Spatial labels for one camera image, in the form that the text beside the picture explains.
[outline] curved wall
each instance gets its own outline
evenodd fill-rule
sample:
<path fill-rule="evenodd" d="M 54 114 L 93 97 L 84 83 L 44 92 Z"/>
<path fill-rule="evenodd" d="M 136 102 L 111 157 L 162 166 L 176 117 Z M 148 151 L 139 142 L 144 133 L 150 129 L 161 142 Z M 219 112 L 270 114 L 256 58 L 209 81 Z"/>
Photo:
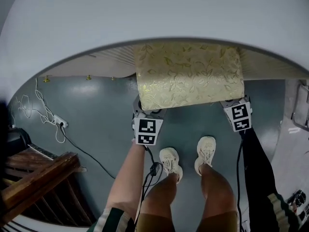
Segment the curved wall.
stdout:
<path fill-rule="evenodd" d="M 16 0 L 0 36 L 7 101 L 31 77 L 95 48 L 157 38 L 255 47 L 309 70 L 309 0 Z"/>

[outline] shoelace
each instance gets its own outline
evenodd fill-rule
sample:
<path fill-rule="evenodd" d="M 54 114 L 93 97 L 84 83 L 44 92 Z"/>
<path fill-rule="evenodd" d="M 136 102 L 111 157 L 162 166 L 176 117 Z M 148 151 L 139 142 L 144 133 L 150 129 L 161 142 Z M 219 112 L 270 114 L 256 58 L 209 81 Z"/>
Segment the shoelace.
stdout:
<path fill-rule="evenodd" d="M 171 160 L 165 160 L 163 164 L 164 170 L 168 173 L 172 173 L 174 170 L 174 164 Z"/>
<path fill-rule="evenodd" d="M 210 157 L 211 157 L 211 153 L 210 151 L 207 151 L 206 153 L 207 155 L 205 156 L 205 153 L 201 150 L 201 155 L 203 156 L 203 160 L 206 161 L 208 163 Z"/>

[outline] gold patterned cushion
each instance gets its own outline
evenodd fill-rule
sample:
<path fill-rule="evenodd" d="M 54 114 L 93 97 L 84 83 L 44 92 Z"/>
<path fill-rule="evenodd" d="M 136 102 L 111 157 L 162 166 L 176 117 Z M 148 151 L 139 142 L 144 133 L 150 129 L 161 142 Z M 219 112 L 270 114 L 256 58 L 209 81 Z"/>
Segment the gold patterned cushion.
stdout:
<path fill-rule="evenodd" d="M 134 46 L 143 110 L 237 99 L 244 96 L 235 47 L 206 43 Z"/>

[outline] black cable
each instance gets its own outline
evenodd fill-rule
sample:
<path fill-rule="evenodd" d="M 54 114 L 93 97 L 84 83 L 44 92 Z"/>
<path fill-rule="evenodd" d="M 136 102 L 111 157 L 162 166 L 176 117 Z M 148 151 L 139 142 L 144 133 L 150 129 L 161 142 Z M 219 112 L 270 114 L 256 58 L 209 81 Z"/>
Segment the black cable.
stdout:
<path fill-rule="evenodd" d="M 154 165 L 154 164 L 155 164 L 155 162 L 154 162 L 154 156 L 153 156 L 151 150 L 150 150 L 150 149 L 148 148 L 148 146 L 146 146 L 146 145 L 144 145 L 144 147 L 145 147 L 145 150 L 149 153 L 150 158 L 151 158 L 151 162 L 152 162 L 153 165 Z"/>
<path fill-rule="evenodd" d="M 152 182 L 153 177 L 154 177 L 154 176 L 152 175 L 152 176 L 151 176 L 151 179 L 150 179 L 150 181 L 149 181 L 149 184 Z M 146 196 L 146 193 L 147 193 L 147 191 L 148 191 L 149 186 L 150 186 L 150 185 L 147 186 L 146 191 L 144 192 L 144 199 L 145 199 L 145 196 Z"/>
<path fill-rule="evenodd" d="M 146 192 L 145 192 L 145 186 L 146 186 L 146 183 L 147 183 L 147 180 L 148 180 L 148 177 L 149 177 L 150 173 L 148 173 L 145 177 L 145 180 L 144 180 L 144 184 L 142 185 L 142 188 L 141 188 L 141 202 L 143 202 L 144 198 L 145 198 L 145 195 L 146 195 Z"/>
<path fill-rule="evenodd" d="M 95 161 L 101 166 L 101 168 L 102 168 L 111 178 L 115 179 L 115 177 L 112 176 L 112 175 L 106 170 L 106 168 L 104 168 L 103 165 L 102 165 L 97 159 L 95 159 L 93 156 L 91 156 L 91 155 L 88 154 L 87 152 L 83 151 L 83 150 L 82 150 L 81 148 L 79 148 L 78 146 L 76 146 L 76 145 L 63 133 L 61 127 L 62 127 L 62 126 L 60 125 L 60 131 L 62 132 L 63 136 L 64 136 L 75 148 L 79 149 L 80 151 L 82 151 L 83 153 L 85 153 L 86 155 L 88 155 L 89 157 L 91 157 L 93 160 L 95 160 Z"/>
<path fill-rule="evenodd" d="M 239 213 L 239 228 L 240 231 L 244 232 L 244 229 L 242 227 L 242 221 L 241 221 L 241 209 L 240 209 L 240 183 L 239 183 L 239 160 L 240 160 L 240 154 L 241 154 L 241 149 L 242 149 L 242 142 L 243 139 L 241 139 L 240 146 L 239 146 L 239 151 L 238 151 L 238 156 L 237 156 L 237 164 L 236 164 L 236 176 L 237 176 L 237 190 L 238 190 L 238 197 L 237 197 L 237 209 Z"/>
<path fill-rule="evenodd" d="M 161 163 L 159 163 L 159 166 L 161 166 L 161 172 L 160 172 L 160 175 L 159 175 L 158 179 L 156 180 L 155 183 L 153 183 L 153 184 L 151 184 L 151 185 L 147 185 L 147 186 L 145 186 L 145 187 L 153 187 L 153 186 L 155 186 L 156 184 L 158 184 L 158 182 L 159 182 L 159 180 L 160 180 L 160 178 L 161 178 L 161 176 L 162 176 L 162 172 L 163 172 L 163 165 L 162 165 Z"/>

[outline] person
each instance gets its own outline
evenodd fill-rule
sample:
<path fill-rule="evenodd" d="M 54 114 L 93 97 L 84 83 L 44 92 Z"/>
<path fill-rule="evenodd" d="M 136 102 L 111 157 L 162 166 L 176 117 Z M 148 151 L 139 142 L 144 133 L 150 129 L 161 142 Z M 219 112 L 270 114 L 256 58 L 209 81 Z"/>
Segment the person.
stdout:
<path fill-rule="evenodd" d="M 298 219 L 277 193 L 270 162 L 253 129 L 242 134 L 242 146 L 251 231 L 297 231 Z M 232 188 L 211 166 L 215 149 L 216 140 L 213 137 L 202 137 L 197 144 L 195 170 L 201 176 L 201 190 L 205 198 L 197 231 L 236 232 L 238 218 Z M 103 214 L 88 232 L 133 232 L 135 228 L 137 232 L 175 231 L 170 205 L 183 177 L 183 170 L 174 148 L 162 149 L 159 156 L 167 177 L 145 197 L 137 224 L 145 148 L 133 141 L 111 188 Z"/>
<path fill-rule="evenodd" d="M 216 149 L 213 137 L 202 137 L 197 144 L 195 170 L 201 176 L 201 189 L 206 200 L 197 231 L 237 231 L 236 202 L 228 181 L 211 167 Z M 145 148 L 133 142 L 115 179 L 103 214 L 89 232 L 133 232 L 143 183 Z M 173 232 L 170 205 L 183 177 L 179 155 L 174 148 L 160 151 L 167 177 L 157 183 L 141 204 L 137 232 Z"/>
<path fill-rule="evenodd" d="M 301 223 L 277 192 L 271 164 L 253 128 L 241 133 L 251 232 L 295 232 Z"/>

